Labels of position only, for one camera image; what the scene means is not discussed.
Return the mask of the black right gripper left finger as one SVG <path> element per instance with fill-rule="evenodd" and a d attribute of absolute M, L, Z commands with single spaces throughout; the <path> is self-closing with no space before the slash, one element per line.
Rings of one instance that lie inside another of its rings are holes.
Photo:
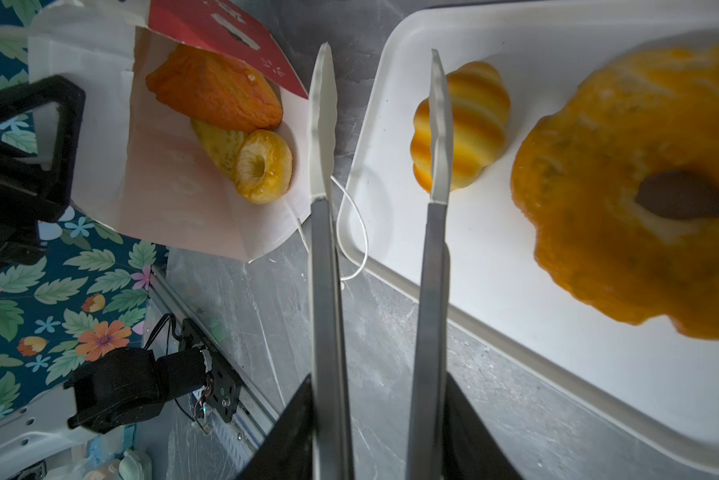
<path fill-rule="evenodd" d="M 236 480 L 311 480 L 313 411 L 311 375 L 307 375 Z"/>

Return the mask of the striped yellow bread roll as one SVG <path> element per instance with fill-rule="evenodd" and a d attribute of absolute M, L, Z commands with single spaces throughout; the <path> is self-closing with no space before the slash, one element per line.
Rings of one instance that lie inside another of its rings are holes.
<path fill-rule="evenodd" d="M 485 61 L 469 62 L 447 74 L 453 108 L 451 188 L 475 182 L 507 146 L 511 98 L 501 74 Z"/>

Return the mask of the metal food tongs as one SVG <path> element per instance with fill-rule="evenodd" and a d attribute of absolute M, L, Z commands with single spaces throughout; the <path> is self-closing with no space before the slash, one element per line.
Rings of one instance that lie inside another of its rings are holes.
<path fill-rule="evenodd" d="M 443 475 L 443 425 L 447 386 L 447 307 L 451 260 L 445 242 L 453 174 L 453 110 L 437 50 L 431 52 L 431 173 L 425 251 L 413 370 L 407 476 Z M 309 93 L 307 164 L 311 202 L 310 317 L 317 479 L 350 479 L 354 473 L 336 233 L 328 195 L 334 165 L 337 91 L 328 44 L 319 49 Z"/>

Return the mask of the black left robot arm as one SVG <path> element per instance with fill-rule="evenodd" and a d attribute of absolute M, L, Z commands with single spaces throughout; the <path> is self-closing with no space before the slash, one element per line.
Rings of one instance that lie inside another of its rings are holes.
<path fill-rule="evenodd" d="M 57 220 L 69 204 L 84 104 L 84 91 L 59 75 L 0 91 L 0 122 L 43 106 L 57 117 L 49 170 L 0 143 L 0 267 L 41 260 L 39 223 Z M 151 420 L 183 396 L 209 406 L 249 441 L 252 453 L 242 478 L 309 476 L 314 420 L 309 383 L 299 386 L 287 406 L 274 408 L 191 316 L 161 272 L 153 277 L 151 296 L 161 314 L 153 335 L 175 343 L 175 352 L 157 355 L 150 344 L 116 350 L 1 419 L 0 478 L 97 434 Z"/>

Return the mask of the orange brown croissant bread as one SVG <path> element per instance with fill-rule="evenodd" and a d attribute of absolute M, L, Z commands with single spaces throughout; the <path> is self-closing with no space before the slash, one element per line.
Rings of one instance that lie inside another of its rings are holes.
<path fill-rule="evenodd" d="M 145 83 L 158 102 L 222 130 L 274 129 L 283 118 L 279 97 L 262 73 L 215 52 L 180 44 Z"/>

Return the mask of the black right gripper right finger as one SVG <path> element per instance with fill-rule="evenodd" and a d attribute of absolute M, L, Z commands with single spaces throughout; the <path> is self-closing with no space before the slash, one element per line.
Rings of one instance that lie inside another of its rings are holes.
<path fill-rule="evenodd" d="M 443 414 L 443 479 L 521 480 L 451 374 Z"/>

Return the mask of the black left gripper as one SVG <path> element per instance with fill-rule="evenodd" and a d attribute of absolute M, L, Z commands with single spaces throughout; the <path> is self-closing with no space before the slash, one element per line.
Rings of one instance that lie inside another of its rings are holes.
<path fill-rule="evenodd" d="M 0 90 L 0 124 L 50 107 L 56 126 L 47 160 L 0 141 L 0 272 L 46 255 L 38 224 L 59 220 L 70 205 L 84 104 L 84 91 L 60 75 Z"/>

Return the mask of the red white paper bag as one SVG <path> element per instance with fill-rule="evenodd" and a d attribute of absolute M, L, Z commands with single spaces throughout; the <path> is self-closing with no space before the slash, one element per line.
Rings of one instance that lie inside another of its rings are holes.
<path fill-rule="evenodd" d="M 0 40 L 30 81 L 62 76 L 86 96 L 71 199 L 135 238 L 251 262 L 279 248 L 310 213 L 317 140 L 335 140 L 318 112 L 337 96 L 305 88 L 269 31 L 230 1 L 11 1 Z M 255 205 L 201 148 L 189 118 L 161 104 L 146 78 L 179 46 L 246 62 L 283 105 L 278 133 L 294 157 L 289 190 Z"/>

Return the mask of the large orange ring bread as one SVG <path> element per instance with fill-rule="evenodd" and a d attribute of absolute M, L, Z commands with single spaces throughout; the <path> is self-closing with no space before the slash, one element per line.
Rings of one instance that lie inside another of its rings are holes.
<path fill-rule="evenodd" d="M 523 140 L 511 196 L 535 261 L 575 299 L 719 341 L 719 43 L 593 71 Z"/>

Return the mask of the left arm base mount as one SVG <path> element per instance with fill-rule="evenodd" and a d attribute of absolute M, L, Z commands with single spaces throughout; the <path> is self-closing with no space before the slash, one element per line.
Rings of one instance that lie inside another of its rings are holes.
<path fill-rule="evenodd" d="M 178 350 L 191 347 L 202 350 L 210 358 L 206 374 L 211 379 L 210 392 L 205 401 L 224 422 L 230 423 L 239 404 L 243 381 L 202 325 L 194 319 L 184 318 Z"/>

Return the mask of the small yellow donut bread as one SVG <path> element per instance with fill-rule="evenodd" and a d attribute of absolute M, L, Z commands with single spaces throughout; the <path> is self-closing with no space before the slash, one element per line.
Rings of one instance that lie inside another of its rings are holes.
<path fill-rule="evenodd" d="M 289 190 L 292 170 L 292 152 L 286 141 L 275 132 L 256 130 L 239 151 L 233 183 L 245 200 L 269 204 Z"/>

